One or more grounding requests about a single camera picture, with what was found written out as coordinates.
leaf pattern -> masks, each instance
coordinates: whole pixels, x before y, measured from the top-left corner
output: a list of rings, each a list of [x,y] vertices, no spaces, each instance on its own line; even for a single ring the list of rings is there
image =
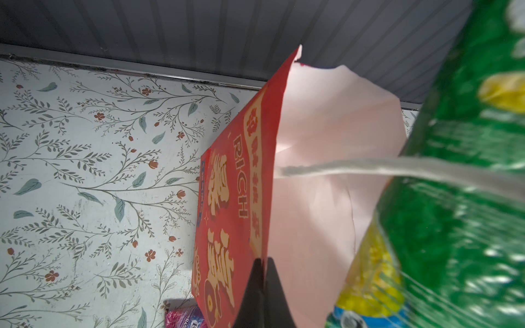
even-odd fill
[[[58,87],[58,85],[54,82],[51,82],[47,87],[40,89],[40,92],[48,92],[55,90]]]
[[[142,172],[135,180],[133,180],[133,188],[142,186],[144,183],[144,178],[146,178],[146,172]]]
[[[21,209],[21,210],[14,212],[13,219],[20,219],[20,218],[27,217],[27,216],[34,216],[34,215],[31,212]]]
[[[156,135],[151,141],[152,141],[154,144],[158,144],[158,143],[162,140],[162,138],[164,138],[164,134],[165,134],[165,133],[166,133],[166,132],[162,132],[161,134]]]
[[[196,102],[192,103],[190,105],[190,109],[188,109],[188,116],[190,116],[191,114],[195,113],[195,111],[197,111],[197,108],[198,108],[198,105]]]
[[[15,195],[24,195],[25,193],[28,193],[30,191],[39,189],[42,187],[42,184],[38,179],[29,179],[23,186],[20,188],[19,191],[15,192]]]
[[[144,132],[146,132],[146,126],[147,126],[147,124],[146,124],[146,117],[143,116],[143,117],[141,117],[141,118],[139,119],[139,125],[140,125],[140,127],[142,128],[142,130],[143,130]]]
[[[146,328],[148,326],[148,320],[146,318],[146,312],[144,311],[144,308],[142,308],[142,314],[139,318],[139,323],[137,324],[137,328]]]
[[[164,301],[191,298],[178,250],[193,247],[200,145],[255,92],[8,59],[0,72],[0,326],[159,328]]]
[[[233,101],[239,103],[239,98],[237,98],[233,93],[230,92],[230,96],[232,96]]]
[[[406,127],[406,136],[410,136],[410,133],[412,132],[412,128],[414,126],[414,123],[416,121],[417,115],[419,114],[416,110],[408,110],[403,109],[403,122],[405,123]]]
[[[115,201],[117,204],[115,205],[115,216],[117,217],[117,220],[120,222],[122,221],[122,218],[124,217],[124,208],[125,204],[123,200],[121,200],[118,197],[115,197]]]
[[[87,200],[90,200],[92,202],[97,202],[100,205],[104,206],[104,204],[101,201],[99,201],[98,198],[96,198],[95,196],[91,195],[90,193],[79,192],[78,195],[84,197]]]

black object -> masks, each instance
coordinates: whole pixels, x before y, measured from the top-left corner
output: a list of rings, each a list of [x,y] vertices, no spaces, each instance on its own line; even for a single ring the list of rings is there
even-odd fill
[[[233,328],[296,328],[273,258],[255,259]]]

white rope handle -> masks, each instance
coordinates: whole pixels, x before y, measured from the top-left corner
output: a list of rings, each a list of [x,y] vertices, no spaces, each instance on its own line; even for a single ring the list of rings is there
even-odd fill
[[[275,167],[274,178],[331,174],[374,174],[410,176],[459,187],[469,187],[505,198],[525,202],[523,175],[493,172],[484,168],[451,163],[436,158],[363,158],[334,161],[312,166]]]

gray ceiling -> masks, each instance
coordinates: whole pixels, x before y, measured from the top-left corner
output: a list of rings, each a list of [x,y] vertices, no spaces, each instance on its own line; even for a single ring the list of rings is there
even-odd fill
[[[471,0],[0,0],[2,43],[266,80],[344,64],[421,103]]]

gold lettering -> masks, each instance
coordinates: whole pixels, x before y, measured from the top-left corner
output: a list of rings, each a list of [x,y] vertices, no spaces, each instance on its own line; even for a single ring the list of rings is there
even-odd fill
[[[248,212],[251,215],[250,247],[255,257],[263,253],[263,170],[259,162],[263,160],[263,134],[261,130],[261,106],[265,89],[263,88],[254,98],[251,107],[244,113],[244,141],[250,150],[247,165],[251,164],[248,176],[253,176],[252,186],[248,188],[253,192],[249,195]]]
[[[208,278],[213,289],[217,290],[219,284],[222,285],[229,302],[232,307],[235,307],[233,298],[232,273],[234,271],[234,261],[230,258],[229,250],[229,235],[220,231],[220,242],[214,240],[214,233],[208,229]]]
[[[192,273],[192,287],[195,296],[199,295],[199,287],[201,285],[201,266],[199,264],[198,249],[195,247],[193,252],[193,273]]]
[[[235,152],[235,159],[239,159],[243,155],[243,139],[240,136],[233,141],[233,149]]]
[[[226,177],[226,155],[212,155],[212,172],[208,183],[208,205],[212,215],[215,215],[215,206],[229,200],[228,180]]]
[[[239,174],[237,175],[237,192],[239,193],[246,193],[246,174],[244,171],[239,171]]]
[[[239,170],[239,169],[243,168],[243,166],[244,166],[244,158],[239,158],[235,162],[235,168]]]
[[[237,202],[239,203],[239,217],[241,218],[247,218],[248,217],[248,197],[246,196],[239,196],[237,198]]]

